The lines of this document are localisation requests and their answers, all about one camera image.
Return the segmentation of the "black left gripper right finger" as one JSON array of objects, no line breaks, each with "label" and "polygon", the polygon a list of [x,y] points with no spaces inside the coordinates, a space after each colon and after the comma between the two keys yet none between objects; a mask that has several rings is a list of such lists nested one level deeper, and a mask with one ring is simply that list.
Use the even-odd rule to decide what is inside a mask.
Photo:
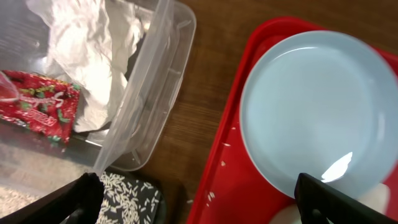
[{"label": "black left gripper right finger", "polygon": [[300,173],[294,197],[303,224],[397,224],[307,173]]}]

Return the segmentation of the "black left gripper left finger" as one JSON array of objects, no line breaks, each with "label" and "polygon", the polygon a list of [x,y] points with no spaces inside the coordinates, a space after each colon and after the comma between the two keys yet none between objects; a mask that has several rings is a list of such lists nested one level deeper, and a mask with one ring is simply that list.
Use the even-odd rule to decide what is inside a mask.
[{"label": "black left gripper left finger", "polygon": [[96,223],[103,198],[104,185],[100,178],[95,173],[85,173],[77,180],[1,218],[1,223]]}]

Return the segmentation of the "light blue plate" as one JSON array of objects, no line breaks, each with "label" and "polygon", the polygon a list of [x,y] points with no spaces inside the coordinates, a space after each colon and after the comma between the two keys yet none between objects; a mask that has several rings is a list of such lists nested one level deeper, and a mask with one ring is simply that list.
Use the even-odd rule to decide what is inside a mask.
[{"label": "light blue plate", "polygon": [[363,41],[315,30],[288,37],[253,66],[239,106],[246,151],[268,183],[294,196],[307,173],[358,198],[397,161],[397,78]]}]

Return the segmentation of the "red snack wrapper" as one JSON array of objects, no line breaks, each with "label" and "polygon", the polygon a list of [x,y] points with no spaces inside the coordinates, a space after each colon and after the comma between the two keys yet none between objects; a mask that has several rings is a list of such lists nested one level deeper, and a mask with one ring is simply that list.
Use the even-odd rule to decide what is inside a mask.
[{"label": "red snack wrapper", "polygon": [[1,70],[1,119],[68,143],[80,100],[76,84]]}]

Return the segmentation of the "white napkin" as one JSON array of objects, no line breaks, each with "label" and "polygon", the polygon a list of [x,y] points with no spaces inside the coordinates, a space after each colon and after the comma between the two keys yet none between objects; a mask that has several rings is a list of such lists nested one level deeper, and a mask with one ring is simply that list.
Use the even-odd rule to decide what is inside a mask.
[{"label": "white napkin", "polygon": [[118,0],[29,0],[27,7],[49,27],[44,74],[81,88],[78,133],[111,122],[127,87],[129,57],[144,28],[138,7]]}]

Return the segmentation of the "cream plastic spoon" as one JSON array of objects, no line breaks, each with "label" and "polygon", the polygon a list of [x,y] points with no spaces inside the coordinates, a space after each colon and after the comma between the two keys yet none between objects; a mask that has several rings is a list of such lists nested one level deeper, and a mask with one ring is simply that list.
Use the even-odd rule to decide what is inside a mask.
[{"label": "cream plastic spoon", "polygon": [[[363,205],[385,215],[390,200],[390,189],[385,184],[378,184],[358,199]],[[301,224],[301,217],[296,205],[290,205],[277,213],[270,224]]]}]

